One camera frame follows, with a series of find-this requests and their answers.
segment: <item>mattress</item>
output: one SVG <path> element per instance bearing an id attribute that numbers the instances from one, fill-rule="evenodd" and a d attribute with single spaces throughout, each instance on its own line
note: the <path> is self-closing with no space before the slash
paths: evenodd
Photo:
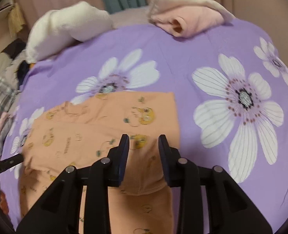
<path id="1" fill-rule="evenodd" d="M 235 19 L 190 39 L 153 25 L 109 31 L 38 62 L 21 89 L 2 159 L 20 152 L 35 118 L 64 101 L 120 90 L 173 92 L 181 156 L 222 166 L 274 232 L 288 218 L 288 68 L 251 23 Z M 0 175 L 15 228 L 20 167 Z M 177 209 L 176 193 L 173 201 Z"/>

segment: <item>yellow tassel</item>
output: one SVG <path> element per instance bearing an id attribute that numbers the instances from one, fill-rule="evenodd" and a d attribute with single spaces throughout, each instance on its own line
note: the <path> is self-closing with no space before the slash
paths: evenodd
<path id="1" fill-rule="evenodd" d="M 16 34 L 23 29 L 26 24 L 23 14 L 20 10 L 18 3 L 14 4 L 14 7 L 9 13 L 9 32 L 11 37 L 16 37 Z"/>

